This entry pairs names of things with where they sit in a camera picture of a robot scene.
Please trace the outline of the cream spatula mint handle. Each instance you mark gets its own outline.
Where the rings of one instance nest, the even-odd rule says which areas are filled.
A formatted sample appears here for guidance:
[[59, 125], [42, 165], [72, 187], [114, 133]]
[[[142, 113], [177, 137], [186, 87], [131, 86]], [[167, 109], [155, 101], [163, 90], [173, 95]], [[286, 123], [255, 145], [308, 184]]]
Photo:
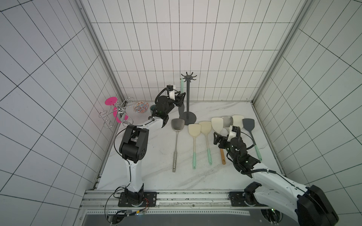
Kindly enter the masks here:
[[209, 140], [208, 140], [208, 134], [211, 132], [212, 123], [210, 121], [200, 121], [199, 124], [201, 125], [201, 133], [204, 134], [206, 138], [208, 162], [210, 165], [212, 165], [213, 161], [212, 161]]

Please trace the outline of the cream utensil dark wood handle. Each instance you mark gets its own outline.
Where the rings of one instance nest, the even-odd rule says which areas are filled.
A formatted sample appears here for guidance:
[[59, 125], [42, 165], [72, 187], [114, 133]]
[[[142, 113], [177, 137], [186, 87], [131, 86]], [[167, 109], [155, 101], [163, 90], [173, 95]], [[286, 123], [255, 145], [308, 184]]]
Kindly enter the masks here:
[[233, 118], [231, 116], [223, 116], [223, 128], [226, 129], [227, 133], [230, 133], [230, 127], [233, 126]]

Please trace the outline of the grey metal utensil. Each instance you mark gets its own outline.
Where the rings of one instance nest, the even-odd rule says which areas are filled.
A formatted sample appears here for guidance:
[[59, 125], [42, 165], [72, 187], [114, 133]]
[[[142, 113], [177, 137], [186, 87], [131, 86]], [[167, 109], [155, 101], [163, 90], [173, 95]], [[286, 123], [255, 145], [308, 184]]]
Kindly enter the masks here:
[[176, 132], [175, 150], [173, 153], [173, 173], [176, 172], [178, 135], [179, 132], [183, 130], [184, 124], [185, 120], [180, 118], [172, 119], [171, 121], [172, 129]]

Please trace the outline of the cream spoon mint handle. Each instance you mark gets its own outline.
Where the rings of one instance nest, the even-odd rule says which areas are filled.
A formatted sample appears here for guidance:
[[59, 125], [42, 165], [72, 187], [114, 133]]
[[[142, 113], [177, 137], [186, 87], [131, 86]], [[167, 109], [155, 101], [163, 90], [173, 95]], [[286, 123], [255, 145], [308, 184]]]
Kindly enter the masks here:
[[201, 133], [201, 125], [200, 124], [189, 124], [188, 125], [189, 134], [193, 137], [193, 162], [192, 167], [196, 169], [196, 138]]

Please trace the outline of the grey spatula mint handle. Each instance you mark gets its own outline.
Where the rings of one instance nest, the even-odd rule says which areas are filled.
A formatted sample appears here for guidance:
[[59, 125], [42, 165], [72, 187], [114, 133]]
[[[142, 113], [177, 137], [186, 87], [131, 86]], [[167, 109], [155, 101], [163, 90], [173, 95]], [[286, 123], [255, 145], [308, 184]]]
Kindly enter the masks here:
[[250, 133], [250, 136], [252, 138], [253, 145], [254, 145], [254, 148], [255, 148], [255, 151], [256, 151], [256, 154], [258, 156], [259, 161], [262, 161], [261, 153], [259, 151], [259, 148], [256, 145], [255, 139], [254, 139], [253, 134], [252, 134], [252, 130], [255, 128], [254, 119], [244, 118], [244, 119], [242, 119], [242, 122], [243, 122], [243, 127], [245, 128], [245, 130]]

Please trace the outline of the cream spatula light wood handle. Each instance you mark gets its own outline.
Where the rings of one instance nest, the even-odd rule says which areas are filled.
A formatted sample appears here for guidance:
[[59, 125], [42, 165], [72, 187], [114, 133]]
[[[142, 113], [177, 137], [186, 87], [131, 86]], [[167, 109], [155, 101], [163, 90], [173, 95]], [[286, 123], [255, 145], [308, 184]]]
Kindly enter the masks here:
[[242, 115], [233, 115], [232, 119], [233, 119], [233, 126], [240, 127], [240, 129], [243, 129], [244, 116], [242, 116]]

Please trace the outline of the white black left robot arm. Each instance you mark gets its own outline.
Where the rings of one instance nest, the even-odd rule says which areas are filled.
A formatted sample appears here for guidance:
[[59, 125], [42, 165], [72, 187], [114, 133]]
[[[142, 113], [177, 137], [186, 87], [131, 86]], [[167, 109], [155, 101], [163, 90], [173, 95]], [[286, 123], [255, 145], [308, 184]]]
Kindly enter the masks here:
[[144, 183], [141, 176], [142, 159], [146, 155], [149, 133], [163, 128], [168, 120], [168, 114], [175, 106], [183, 105], [186, 93], [170, 91], [167, 96], [158, 94], [156, 107], [149, 120], [141, 125], [128, 125], [119, 147], [119, 153], [128, 164], [129, 186], [124, 189], [126, 200], [133, 205], [142, 204], [144, 199]]

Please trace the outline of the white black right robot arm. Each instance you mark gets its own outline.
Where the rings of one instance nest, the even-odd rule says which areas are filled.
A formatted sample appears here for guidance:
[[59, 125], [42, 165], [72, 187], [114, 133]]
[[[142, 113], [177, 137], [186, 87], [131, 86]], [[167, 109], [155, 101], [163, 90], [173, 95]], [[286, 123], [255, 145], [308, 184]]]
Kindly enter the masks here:
[[253, 179], [244, 189], [246, 205], [275, 208], [301, 226], [334, 226], [339, 222], [336, 211], [319, 187], [308, 187], [269, 169], [248, 154], [240, 136], [228, 138], [215, 132], [214, 144], [228, 152], [238, 173]]

